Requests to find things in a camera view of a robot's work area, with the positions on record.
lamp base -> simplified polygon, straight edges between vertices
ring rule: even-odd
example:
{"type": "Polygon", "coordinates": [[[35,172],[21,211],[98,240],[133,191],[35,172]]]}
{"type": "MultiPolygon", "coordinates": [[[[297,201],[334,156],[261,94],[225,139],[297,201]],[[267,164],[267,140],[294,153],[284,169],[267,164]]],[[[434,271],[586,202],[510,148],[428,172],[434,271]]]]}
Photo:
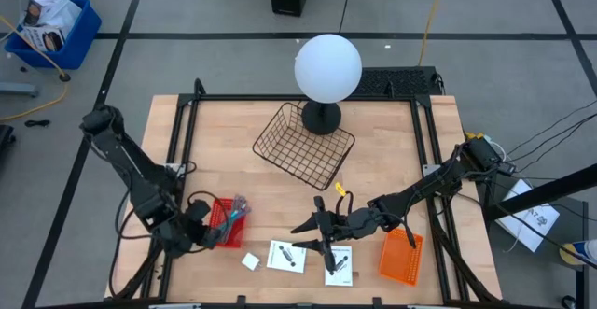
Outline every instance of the lamp base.
{"type": "Polygon", "coordinates": [[[340,126],[342,113],[338,104],[320,104],[310,100],[302,108],[302,124],[317,135],[334,133],[340,126]]]}

white card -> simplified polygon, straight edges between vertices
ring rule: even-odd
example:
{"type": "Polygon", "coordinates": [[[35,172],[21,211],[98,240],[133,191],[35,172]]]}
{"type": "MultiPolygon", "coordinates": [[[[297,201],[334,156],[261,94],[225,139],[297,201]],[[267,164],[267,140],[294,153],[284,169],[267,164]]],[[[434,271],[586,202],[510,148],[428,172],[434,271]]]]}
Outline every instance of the white card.
{"type": "Polygon", "coordinates": [[[326,286],[353,285],[353,248],[350,246],[332,246],[332,253],[336,260],[336,272],[330,274],[326,267],[326,286]]]}
{"type": "Polygon", "coordinates": [[[306,248],[292,247],[291,243],[272,240],[268,255],[268,268],[303,273],[306,258],[306,248]]]}

black wire basket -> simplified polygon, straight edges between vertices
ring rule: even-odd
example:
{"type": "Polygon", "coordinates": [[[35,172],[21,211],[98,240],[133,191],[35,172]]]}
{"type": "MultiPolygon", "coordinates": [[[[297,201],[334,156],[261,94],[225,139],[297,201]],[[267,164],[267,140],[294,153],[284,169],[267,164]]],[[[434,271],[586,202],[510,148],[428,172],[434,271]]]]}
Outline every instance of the black wire basket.
{"type": "Polygon", "coordinates": [[[253,151],[310,186],[325,190],[354,145],[354,136],[342,129],[316,135],[302,124],[302,108],[285,103],[253,144],[253,151]]]}

yellow cable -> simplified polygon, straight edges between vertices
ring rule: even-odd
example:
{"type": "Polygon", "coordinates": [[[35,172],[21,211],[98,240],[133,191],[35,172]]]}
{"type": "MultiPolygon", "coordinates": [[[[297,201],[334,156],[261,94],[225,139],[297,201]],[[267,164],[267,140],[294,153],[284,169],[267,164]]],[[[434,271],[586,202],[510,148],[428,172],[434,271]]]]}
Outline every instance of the yellow cable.
{"type": "Polygon", "coordinates": [[[431,27],[431,21],[433,17],[436,15],[437,5],[439,4],[439,0],[435,0],[433,5],[431,6],[431,11],[429,12],[429,18],[427,19],[427,26],[425,26],[425,34],[423,35],[423,46],[421,47],[421,56],[419,56],[419,66],[423,63],[423,56],[425,55],[425,49],[427,48],[427,34],[429,34],[429,27],[431,27]]]}
{"type": "MultiPolygon", "coordinates": [[[[61,76],[66,76],[66,73],[60,68],[60,66],[58,66],[54,61],[52,61],[50,59],[50,57],[48,57],[48,55],[46,55],[44,52],[40,51],[31,42],[29,42],[27,40],[27,38],[25,38],[25,36],[23,36],[12,24],[10,24],[9,21],[7,21],[7,19],[5,19],[4,16],[0,15],[0,21],[2,21],[4,24],[6,24],[10,28],[11,32],[8,33],[8,35],[10,35],[12,33],[15,33],[15,34],[19,35],[19,37],[23,41],[25,41],[25,43],[27,43],[31,47],[31,49],[33,49],[35,52],[37,52],[40,55],[42,55],[49,63],[51,63],[52,66],[54,66],[58,70],[58,72],[61,74],[61,76]]],[[[68,93],[68,82],[64,82],[64,88],[62,89],[62,94],[58,98],[56,98],[56,99],[54,99],[54,100],[52,100],[50,102],[47,102],[47,103],[45,103],[45,104],[43,104],[41,106],[38,106],[36,108],[32,108],[32,109],[30,109],[28,111],[25,111],[25,112],[22,112],[22,113],[19,113],[19,114],[15,114],[15,115],[12,115],[12,116],[8,116],[8,117],[2,117],[2,118],[0,118],[0,122],[9,121],[9,120],[12,120],[12,119],[22,118],[24,116],[30,115],[32,113],[35,113],[38,110],[50,107],[51,105],[58,104],[60,101],[62,101],[62,99],[64,99],[64,97],[66,97],[67,93],[68,93]]]]}

white globe lamp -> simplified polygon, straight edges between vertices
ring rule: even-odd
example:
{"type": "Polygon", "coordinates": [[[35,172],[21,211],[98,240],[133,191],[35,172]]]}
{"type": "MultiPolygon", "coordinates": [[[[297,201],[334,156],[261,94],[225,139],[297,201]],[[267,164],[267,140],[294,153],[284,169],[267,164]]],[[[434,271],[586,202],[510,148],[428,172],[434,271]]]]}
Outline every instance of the white globe lamp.
{"type": "Polygon", "coordinates": [[[338,35],[309,40],[295,59],[298,86],[311,100],[303,107],[302,122],[311,133],[326,135],[340,126],[337,102],[353,93],[363,65],[354,45],[338,35]]]}

